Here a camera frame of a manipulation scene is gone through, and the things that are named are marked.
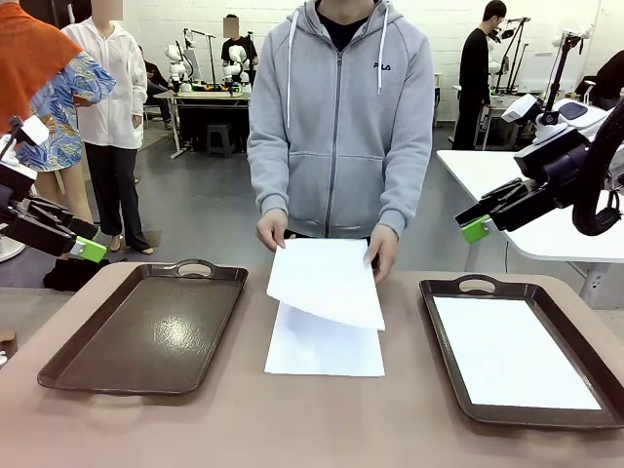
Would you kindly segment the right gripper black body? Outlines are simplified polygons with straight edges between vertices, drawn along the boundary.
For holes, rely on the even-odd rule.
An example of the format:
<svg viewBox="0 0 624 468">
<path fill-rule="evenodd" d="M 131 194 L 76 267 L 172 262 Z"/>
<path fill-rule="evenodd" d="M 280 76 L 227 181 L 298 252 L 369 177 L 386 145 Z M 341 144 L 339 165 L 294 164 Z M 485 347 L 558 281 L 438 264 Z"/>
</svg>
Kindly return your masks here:
<svg viewBox="0 0 624 468">
<path fill-rule="evenodd" d="M 533 180 L 532 190 L 523 199 L 510 206 L 493 208 L 491 218 L 499 231 L 515 231 L 554 209 L 564 209 L 576 199 L 578 183 L 570 180 L 563 184 L 544 183 Z"/>
</svg>

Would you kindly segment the person's right hand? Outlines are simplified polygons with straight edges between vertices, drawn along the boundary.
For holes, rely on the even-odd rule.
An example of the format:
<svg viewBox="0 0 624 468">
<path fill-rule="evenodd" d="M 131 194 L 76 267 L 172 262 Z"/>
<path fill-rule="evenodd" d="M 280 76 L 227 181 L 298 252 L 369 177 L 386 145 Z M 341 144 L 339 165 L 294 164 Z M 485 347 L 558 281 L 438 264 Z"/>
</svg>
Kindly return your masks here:
<svg viewBox="0 0 624 468">
<path fill-rule="evenodd" d="M 281 209 L 266 212 L 258 221 L 256 234 L 259 241 L 270 251 L 285 246 L 284 234 L 288 227 L 286 213 Z"/>
</svg>

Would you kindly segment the person's left hand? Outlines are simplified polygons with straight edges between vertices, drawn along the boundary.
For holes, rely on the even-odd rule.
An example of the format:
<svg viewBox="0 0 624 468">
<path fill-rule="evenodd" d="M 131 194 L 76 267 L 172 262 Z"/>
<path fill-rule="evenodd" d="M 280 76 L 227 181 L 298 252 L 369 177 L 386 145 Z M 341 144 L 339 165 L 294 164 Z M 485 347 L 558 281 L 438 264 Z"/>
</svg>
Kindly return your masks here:
<svg viewBox="0 0 624 468">
<path fill-rule="evenodd" d="M 383 282 L 391 272 L 397 257 L 399 236 L 389 226 L 378 224 L 373 229 L 365 254 L 365 263 L 373 270 L 377 284 Z"/>
</svg>

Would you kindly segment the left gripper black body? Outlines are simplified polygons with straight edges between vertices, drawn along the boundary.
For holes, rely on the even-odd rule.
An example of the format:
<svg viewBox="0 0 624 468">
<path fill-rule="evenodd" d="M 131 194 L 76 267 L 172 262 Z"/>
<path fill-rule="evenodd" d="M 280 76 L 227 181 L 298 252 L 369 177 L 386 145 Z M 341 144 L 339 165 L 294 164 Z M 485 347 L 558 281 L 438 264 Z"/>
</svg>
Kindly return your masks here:
<svg viewBox="0 0 624 468">
<path fill-rule="evenodd" d="M 8 205 L 8 237 L 46 254 L 64 254 L 70 232 L 48 227 L 28 213 L 28 203 Z"/>
</svg>

